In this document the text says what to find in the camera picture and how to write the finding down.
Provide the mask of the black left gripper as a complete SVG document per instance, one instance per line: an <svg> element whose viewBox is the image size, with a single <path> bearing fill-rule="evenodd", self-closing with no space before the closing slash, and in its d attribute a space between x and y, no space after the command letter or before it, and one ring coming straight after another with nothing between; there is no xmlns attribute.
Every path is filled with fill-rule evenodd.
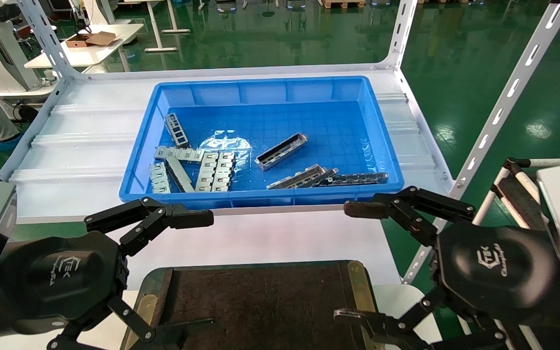
<svg viewBox="0 0 560 350"><path fill-rule="evenodd" d="M0 336L65 327L48 350L97 350L77 338L113 312L138 336L131 350L182 350L192 332L214 326L215 320L152 328L121 298L129 274L126 256L139 253L167 228L207 228L213 223L210 210L143 197L87 216L90 233L83 236L8 244L0 258ZM134 227L120 244L103 234L129 225Z"/></svg>

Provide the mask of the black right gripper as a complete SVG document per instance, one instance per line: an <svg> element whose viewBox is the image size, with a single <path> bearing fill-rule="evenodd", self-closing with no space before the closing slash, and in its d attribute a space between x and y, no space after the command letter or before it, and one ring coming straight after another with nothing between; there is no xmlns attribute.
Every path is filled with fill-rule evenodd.
<svg viewBox="0 0 560 350"><path fill-rule="evenodd" d="M472 221L475 207L415 186L397 193L376 193L368 202L347 201L344 213L353 218L392 219L422 246L436 246L442 283L465 304L492 317L519 320L542 315L559 269L547 232L522 227L451 226L438 229L426 213L449 222ZM427 343L414 328L451 299L436 287L400 318L384 313L336 309L338 323L361 326L374 343L401 350L493 350L507 341L497 327Z"/></svg>

